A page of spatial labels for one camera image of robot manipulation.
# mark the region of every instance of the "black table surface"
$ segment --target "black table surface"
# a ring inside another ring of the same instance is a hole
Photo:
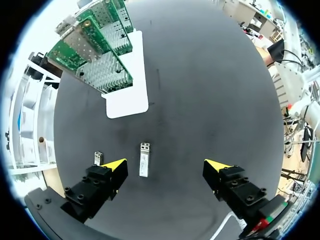
[[[207,240],[230,212],[202,177],[204,159],[246,170],[277,189],[283,125],[272,79],[237,23],[209,0],[131,0],[143,33],[149,109],[109,119],[93,88],[63,73],[54,147],[64,187],[94,162],[127,158],[129,176],[86,225],[124,240]],[[149,177],[139,177],[140,143],[151,144]],[[236,221],[216,239],[235,239]]]

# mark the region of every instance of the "black mat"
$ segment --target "black mat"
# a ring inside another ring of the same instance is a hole
[[[210,239],[230,209],[203,179],[204,159],[239,165],[269,198],[276,192],[284,147],[276,90],[249,38],[210,1],[127,8],[143,32],[149,110],[108,119],[99,93],[64,73],[54,115],[62,184],[79,181],[95,151],[107,162],[127,158],[118,195],[85,224],[124,240]],[[151,143],[148,178],[139,177],[141,142]]]

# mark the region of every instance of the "black cable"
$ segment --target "black cable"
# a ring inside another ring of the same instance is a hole
[[[238,238],[237,240],[251,240],[251,239],[276,240],[275,238],[267,237],[267,236],[245,236],[243,238]]]
[[[289,60],[289,59],[279,59],[279,60],[275,60],[275,61],[269,63],[266,67],[268,68],[269,66],[271,66],[271,65],[274,64],[275,62],[290,62],[290,63],[299,64],[301,67],[303,67],[303,65],[302,65],[300,62],[294,61],[294,60]]]
[[[297,59],[299,59],[300,63],[303,65],[304,63],[302,62],[302,60],[300,59],[300,57],[298,57],[294,52],[292,51],[289,51],[287,49],[283,49],[283,52],[288,52],[288,53],[291,53],[292,55],[296,56]]]
[[[284,194],[290,195],[289,193],[286,193],[285,191],[282,191],[280,188],[278,188],[278,190]]]
[[[306,119],[308,108],[309,108],[309,105],[306,106],[306,109],[305,109],[305,112],[304,112],[304,115],[303,115],[303,121],[305,121],[305,119]]]

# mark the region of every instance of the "green circuit board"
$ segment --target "green circuit board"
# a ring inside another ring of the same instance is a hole
[[[97,24],[97,26],[99,28],[102,28],[101,24],[99,23],[99,21],[97,20],[94,11],[92,11],[91,8],[86,9],[85,11],[81,12],[79,15],[76,16],[76,19],[79,22],[82,22],[83,20],[85,20],[87,17],[92,17],[92,19],[94,20],[94,22]]]
[[[111,50],[111,47],[105,37],[99,30],[92,16],[88,16],[80,22],[83,33],[90,41],[90,45],[100,54],[105,54]]]
[[[58,41],[46,56],[48,59],[53,60],[74,73],[79,67],[87,62],[83,57],[78,55],[72,47],[62,40]]]
[[[124,26],[125,31],[127,33],[132,33],[134,31],[134,27],[129,17],[128,10],[126,8],[124,0],[113,0],[113,3],[120,17],[120,20]]]

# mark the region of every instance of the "shelf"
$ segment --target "shelf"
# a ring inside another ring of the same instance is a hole
[[[17,168],[17,162],[22,164],[20,155],[20,124],[23,95],[28,82],[26,75],[23,75],[20,81],[17,81],[16,88],[12,95],[12,101],[9,112],[9,151],[11,162],[14,169]]]
[[[17,174],[36,170],[34,167],[24,168],[29,165],[51,168],[51,163],[56,162],[53,118],[58,91],[45,83],[58,83],[60,79],[30,60],[26,61],[26,67],[35,69],[43,76],[41,80],[34,80],[23,74],[16,81],[12,97],[7,97],[9,152],[6,155],[11,159],[7,164],[18,170],[13,171]],[[39,142],[39,137],[44,138],[43,144]]]

